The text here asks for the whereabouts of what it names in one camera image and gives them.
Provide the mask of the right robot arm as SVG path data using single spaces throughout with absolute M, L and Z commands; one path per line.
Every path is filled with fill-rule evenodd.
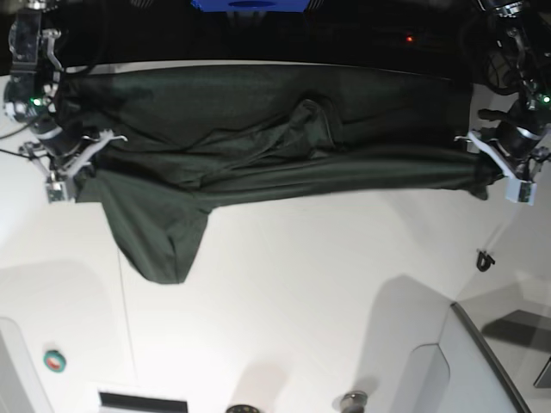
M 87 79 L 107 51 L 108 3 L 95 1 L 102 29 L 97 49 L 81 69 L 71 71 L 59 52 L 67 33 L 58 25 L 64 1 L 21 1 L 9 28 L 11 66 L 3 92 L 2 109 L 17 128 L 10 139 L 28 132 L 17 157 L 33 163 L 50 187 L 67 186 L 90 167 L 94 157 L 119 139 L 111 130 L 92 124 L 96 109 L 77 95 L 78 82 Z

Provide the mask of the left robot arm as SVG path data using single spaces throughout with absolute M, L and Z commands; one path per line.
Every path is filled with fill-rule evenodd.
M 474 79 L 498 96 L 516 96 L 506 111 L 481 109 L 493 128 L 466 137 L 524 191 L 550 159 L 550 25 L 535 1 L 476 1 L 459 32 Z

